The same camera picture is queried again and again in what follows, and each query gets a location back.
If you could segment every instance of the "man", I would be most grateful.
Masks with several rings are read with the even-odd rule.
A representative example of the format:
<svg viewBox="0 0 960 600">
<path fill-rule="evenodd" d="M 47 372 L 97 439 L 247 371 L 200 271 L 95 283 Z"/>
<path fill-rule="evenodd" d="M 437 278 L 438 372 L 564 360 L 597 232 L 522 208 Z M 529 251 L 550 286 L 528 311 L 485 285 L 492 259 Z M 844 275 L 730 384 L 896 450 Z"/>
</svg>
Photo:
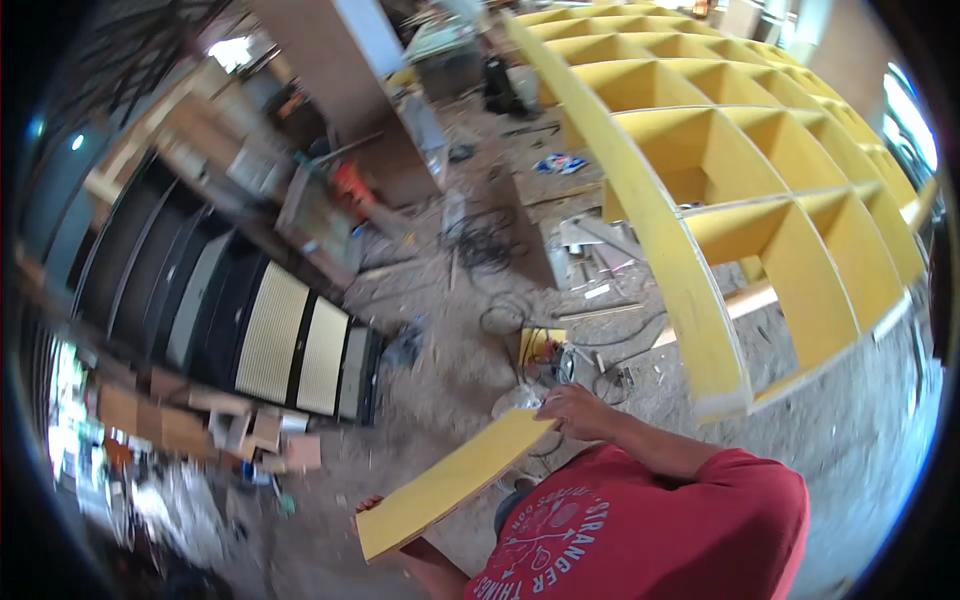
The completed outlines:
<svg viewBox="0 0 960 600">
<path fill-rule="evenodd" d="M 473 579 L 423 538 L 401 548 L 433 600 L 786 596 L 809 523 L 800 475 L 651 427 L 579 384 L 553 389 L 536 419 L 605 444 L 536 486 L 516 486 Z"/>
</svg>

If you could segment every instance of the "ribbed panel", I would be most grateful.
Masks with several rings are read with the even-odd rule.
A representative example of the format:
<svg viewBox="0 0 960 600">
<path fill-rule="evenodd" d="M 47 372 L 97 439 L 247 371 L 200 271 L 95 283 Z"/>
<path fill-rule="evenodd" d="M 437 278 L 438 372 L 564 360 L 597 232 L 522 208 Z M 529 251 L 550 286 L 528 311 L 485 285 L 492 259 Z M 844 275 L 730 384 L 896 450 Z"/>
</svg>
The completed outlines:
<svg viewBox="0 0 960 600">
<path fill-rule="evenodd" d="M 323 298 L 317 298 L 303 353 L 297 408 L 333 415 L 340 356 L 346 338 L 347 315 Z"/>
<path fill-rule="evenodd" d="M 297 344 L 297 332 L 306 305 L 307 287 L 271 262 L 247 327 L 237 391 L 283 404 L 287 397 L 290 366 Z"/>
</svg>

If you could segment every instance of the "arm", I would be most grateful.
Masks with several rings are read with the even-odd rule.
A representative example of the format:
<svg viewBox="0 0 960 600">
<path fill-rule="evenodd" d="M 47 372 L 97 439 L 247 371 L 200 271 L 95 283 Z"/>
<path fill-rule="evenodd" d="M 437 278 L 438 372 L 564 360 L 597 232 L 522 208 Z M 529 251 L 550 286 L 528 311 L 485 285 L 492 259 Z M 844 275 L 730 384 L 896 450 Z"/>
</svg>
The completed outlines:
<svg viewBox="0 0 960 600">
<path fill-rule="evenodd" d="M 692 480 L 697 469 L 721 450 L 621 413 L 579 383 L 551 390 L 535 419 L 558 419 L 566 436 L 614 444 L 654 473 L 680 479 Z"/>
<path fill-rule="evenodd" d="M 370 498 L 357 506 L 357 513 L 368 511 L 381 500 L 383 496 Z M 392 556 L 420 582 L 420 585 L 430 594 L 431 600 L 453 600 L 464 597 L 464 587 L 470 578 L 444 556 L 443 552 L 424 538 L 416 538 Z"/>
</svg>

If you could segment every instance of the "yellow cubby shelf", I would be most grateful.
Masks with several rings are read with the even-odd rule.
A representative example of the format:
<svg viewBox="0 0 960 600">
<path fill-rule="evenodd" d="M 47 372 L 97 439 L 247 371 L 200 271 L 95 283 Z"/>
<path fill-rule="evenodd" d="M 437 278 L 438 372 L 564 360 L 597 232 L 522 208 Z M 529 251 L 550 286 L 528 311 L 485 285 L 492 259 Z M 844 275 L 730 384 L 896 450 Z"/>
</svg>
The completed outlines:
<svg viewBox="0 0 960 600">
<path fill-rule="evenodd" d="M 604 170 L 604 220 L 629 221 L 647 254 L 700 421 L 802 386 L 923 275 L 909 180 L 860 115 L 781 49 L 650 3 L 504 22 L 541 99 L 562 106 L 564 139 Z M 765 390 L 752 389 L 710 271 L 732 261 L 774 288 L 797 351 L 799 370 Z"/>
</svg>

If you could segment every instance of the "red t-shirt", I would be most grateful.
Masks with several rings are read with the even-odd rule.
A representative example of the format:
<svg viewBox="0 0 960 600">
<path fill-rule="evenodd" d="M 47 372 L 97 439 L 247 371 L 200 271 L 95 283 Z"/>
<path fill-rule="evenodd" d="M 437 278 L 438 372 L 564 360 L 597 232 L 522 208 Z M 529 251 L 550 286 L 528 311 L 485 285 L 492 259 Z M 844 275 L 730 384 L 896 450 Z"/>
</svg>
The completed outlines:
<svg viewBox="0 0 960 600">
<path fill-rule="evenodd" d="M 799 474 L 732 449 L 664 485 L 616 446 L 589 448 L 516 506 L 465 597 L 786 596 L 809 524 Z"/>
</svg>

